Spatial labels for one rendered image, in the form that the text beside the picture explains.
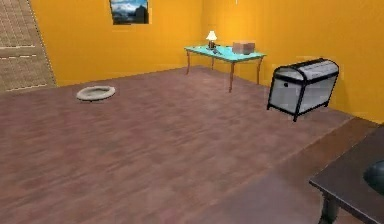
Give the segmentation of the turquoise table with brown legs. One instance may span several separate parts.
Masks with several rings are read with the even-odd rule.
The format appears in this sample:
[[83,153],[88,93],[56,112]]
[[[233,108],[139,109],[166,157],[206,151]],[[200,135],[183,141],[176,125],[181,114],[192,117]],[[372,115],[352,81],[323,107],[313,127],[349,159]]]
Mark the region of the turquoise table with brown legs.
[[207,45],[201,45],[201,46],[187,46],[184,48],[187,55],[187,69],[186,74],[189,74],[190,65],[191,65],[191,53],[195,53],[198,55],[206,56],[211,58],[212,63],[211,65],[214,65],[215,60],[222,60],[225,62],[228,62],[230,64],[230,78],[229,78],[229,87],[228,92],[232,92],[233,88],[233,80],[234,80],[234,70],[235,65],[240,62],[246,62],[251,60],[258,60],[257,69],[256,69],[256,81],[259,81],[259,75],[260,75],[260,68],[262,61],[265,57],[264,53],[260,52],[253,52],[249,55],[244,54],[235,54],[232,52],[232,47],[228,46],[217,46],[215,49],[217,49],[222,54],[214,54],[213,50],[210,50]]

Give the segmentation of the small white shade table lamp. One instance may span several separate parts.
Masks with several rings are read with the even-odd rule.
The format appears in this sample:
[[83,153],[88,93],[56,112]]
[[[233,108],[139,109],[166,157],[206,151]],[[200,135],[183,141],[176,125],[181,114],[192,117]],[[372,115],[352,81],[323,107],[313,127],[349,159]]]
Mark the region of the small white shade table lamp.
[[217,36],[213,30],[211,30],[208,33],[206,40],[208,41],[208,48],[214,49],[215,48],[215,41],[217,40]]

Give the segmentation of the brown cardboard box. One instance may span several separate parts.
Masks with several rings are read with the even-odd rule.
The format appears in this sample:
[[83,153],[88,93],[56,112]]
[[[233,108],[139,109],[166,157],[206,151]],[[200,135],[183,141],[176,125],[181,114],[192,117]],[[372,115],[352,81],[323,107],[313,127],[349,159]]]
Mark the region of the brown cardboard box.
[[235,54],[249,55],[255,51],[254,42],[234,42],[232,52]]

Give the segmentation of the round white pet bed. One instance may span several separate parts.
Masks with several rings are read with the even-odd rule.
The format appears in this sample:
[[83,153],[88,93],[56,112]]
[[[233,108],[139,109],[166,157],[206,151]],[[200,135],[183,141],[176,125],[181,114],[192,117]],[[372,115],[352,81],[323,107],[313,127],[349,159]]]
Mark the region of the round white pet bed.
[[77,92],[76,98],[82,101],[104,100],[113,96],[116,89],[112,86],[85,87]]

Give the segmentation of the framed landscape picture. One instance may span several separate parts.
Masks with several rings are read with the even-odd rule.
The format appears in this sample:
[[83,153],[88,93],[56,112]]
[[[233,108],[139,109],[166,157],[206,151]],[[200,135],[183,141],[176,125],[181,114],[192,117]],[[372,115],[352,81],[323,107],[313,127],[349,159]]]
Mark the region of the framed landscape picture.
[[109,0],[114,25],[148,24],[148,0]]

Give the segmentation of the dark brown table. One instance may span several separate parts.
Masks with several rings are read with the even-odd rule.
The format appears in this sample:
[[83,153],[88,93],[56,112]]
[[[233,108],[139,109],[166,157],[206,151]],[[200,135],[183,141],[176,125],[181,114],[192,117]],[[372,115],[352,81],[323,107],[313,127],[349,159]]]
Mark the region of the dark brown table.
[[363,179],[366,169],[384,160],[384,124],[309,179],[323,195],[318,224],[334,224],[340,208],[364,224],[384,224],[384,196]]

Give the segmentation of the brown panelled room door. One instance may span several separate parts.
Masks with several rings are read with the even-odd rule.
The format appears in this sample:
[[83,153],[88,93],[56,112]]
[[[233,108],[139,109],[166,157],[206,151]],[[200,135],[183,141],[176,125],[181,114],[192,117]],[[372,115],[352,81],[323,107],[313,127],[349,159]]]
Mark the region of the brown panelled room door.
[[0,0],[0,93],[55,86],[30,0]]

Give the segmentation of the dark round object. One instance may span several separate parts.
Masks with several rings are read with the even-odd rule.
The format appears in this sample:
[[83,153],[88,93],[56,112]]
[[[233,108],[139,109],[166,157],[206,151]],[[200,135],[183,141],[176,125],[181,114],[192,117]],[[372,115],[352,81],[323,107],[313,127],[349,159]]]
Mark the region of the dark round object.
[[369,166],[364,172],[363,179],[373,190],[384,196],[384,160]]

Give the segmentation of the white chest with black frame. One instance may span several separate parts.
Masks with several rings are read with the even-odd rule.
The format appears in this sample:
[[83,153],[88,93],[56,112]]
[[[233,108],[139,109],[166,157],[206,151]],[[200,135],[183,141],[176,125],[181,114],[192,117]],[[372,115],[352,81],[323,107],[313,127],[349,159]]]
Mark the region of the white chest with black frame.
[[272,76],[267,110],[275,108],[298,117],[321,106],[327,107],[338,79],[336,62],[317,58],[277,67]]

